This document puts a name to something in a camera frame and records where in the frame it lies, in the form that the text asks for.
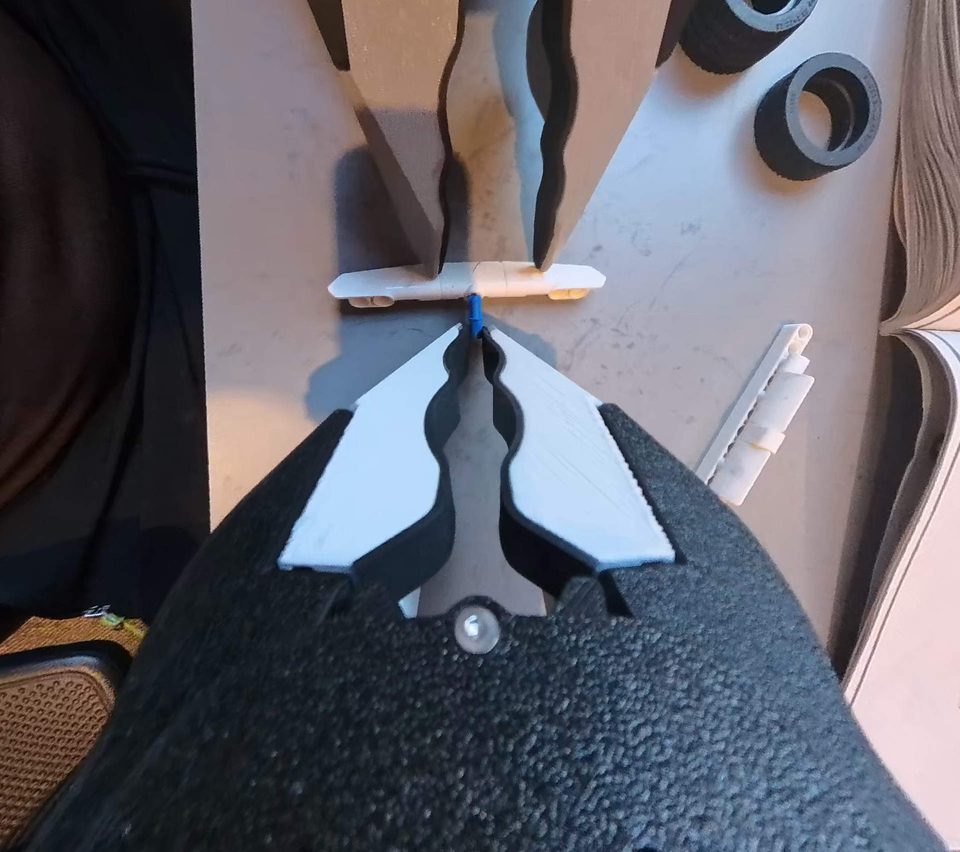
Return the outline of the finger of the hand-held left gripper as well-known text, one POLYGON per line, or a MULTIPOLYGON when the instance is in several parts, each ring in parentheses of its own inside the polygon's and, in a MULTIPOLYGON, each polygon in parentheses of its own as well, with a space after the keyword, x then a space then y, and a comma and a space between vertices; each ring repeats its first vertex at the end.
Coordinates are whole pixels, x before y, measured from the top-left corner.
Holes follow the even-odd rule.
POLYGON ((603 178, 654 77, 671 0, 542 0, 550 95, 533 258, 549 268, 603 178))
POLYGON ((446 254, 450 70, 460 0, 341 0, 356 114, 421 271, 446 254))

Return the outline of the grey desk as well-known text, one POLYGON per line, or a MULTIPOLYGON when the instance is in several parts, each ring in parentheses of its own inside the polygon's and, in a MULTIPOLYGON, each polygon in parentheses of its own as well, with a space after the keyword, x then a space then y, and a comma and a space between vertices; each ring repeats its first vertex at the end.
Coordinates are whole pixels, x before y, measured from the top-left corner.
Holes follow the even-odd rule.
MULTIPOLYGON (((438 306, 342 308, 341 271, 408 260, 306 0, 191 0, 210 524, 330 412, 450 327, 438 306)), ((559 260, 606 275, 577 303, 490 302, 493 322, 696 467, 785 323, 813 328, 815 383, 739 516, 838 669, 856 643, 876 534, 876 360, 909 0, 819 0, 744 73, 677 50, 559 260), (866 155, 816 181, 762 162, 763 94, 822 52, 870 68, 866 155)))

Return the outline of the person's brown-shirted torso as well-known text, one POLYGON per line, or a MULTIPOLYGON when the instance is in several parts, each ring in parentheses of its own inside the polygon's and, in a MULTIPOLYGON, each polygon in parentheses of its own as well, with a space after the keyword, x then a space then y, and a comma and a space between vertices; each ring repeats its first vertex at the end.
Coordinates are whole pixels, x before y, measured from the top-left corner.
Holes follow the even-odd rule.
POLYGON ((1 22, 1 502, 62 457, 129 358, 138 252, 106 145, 48 52, 1 22))

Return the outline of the white beam with cylinders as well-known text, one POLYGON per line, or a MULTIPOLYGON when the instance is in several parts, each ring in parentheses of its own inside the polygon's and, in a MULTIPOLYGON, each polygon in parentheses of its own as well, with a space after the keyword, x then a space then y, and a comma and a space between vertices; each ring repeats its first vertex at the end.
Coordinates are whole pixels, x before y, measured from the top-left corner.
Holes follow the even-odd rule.
POLYGON ((695 474, 726 504, 747 498, 808 396, 812 336, 806 323, 781 326, 703 454, 695 474))

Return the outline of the long white pointed panel piece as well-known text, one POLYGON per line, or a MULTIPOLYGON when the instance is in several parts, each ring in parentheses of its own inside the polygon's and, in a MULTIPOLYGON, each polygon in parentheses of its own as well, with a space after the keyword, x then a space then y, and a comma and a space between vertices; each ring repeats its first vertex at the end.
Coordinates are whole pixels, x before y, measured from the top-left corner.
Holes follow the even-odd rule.
POLYGON ((576 301, 605 282, 602 273, 586 265, 556 263, 540 271, 533 263, 522 261, 448 262, 435 278, 408 267, 345 273, 330 283, 328 291, 339 301, 368 308, 457 301, 470 295, 576 301))

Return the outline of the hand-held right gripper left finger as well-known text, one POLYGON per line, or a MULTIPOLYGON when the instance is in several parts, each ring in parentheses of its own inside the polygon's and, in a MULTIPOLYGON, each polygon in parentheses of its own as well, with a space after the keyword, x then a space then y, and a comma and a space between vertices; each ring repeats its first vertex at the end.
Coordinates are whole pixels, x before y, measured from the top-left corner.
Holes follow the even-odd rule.
POLYGON ((426 581, 442 567, 455 526, 444 451, 468 365, 469 331, 457 325, 354 403, 280 569, 426 581))

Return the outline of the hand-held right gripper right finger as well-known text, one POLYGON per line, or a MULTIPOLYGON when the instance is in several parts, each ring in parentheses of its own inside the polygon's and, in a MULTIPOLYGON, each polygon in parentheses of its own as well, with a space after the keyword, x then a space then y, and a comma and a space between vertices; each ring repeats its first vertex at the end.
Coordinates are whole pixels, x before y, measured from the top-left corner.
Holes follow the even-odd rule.
POLYGON ((602 402, 501 330, 483 330, 482 348, 494 426, 508 447, 499 537, 512 568, 535 584, 566 584, 674 563, 602 402))

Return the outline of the open instruction booklet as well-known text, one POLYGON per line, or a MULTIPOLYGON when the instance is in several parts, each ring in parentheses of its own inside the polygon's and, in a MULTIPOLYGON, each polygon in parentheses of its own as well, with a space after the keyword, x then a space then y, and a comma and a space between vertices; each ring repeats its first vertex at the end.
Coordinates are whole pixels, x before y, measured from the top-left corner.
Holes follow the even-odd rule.
POLYGON ((903 295, 880 330, 917 362, 921 414, 843 688, 873 749, 958 850, 959 0, 911 0, 892 206, 903 295))

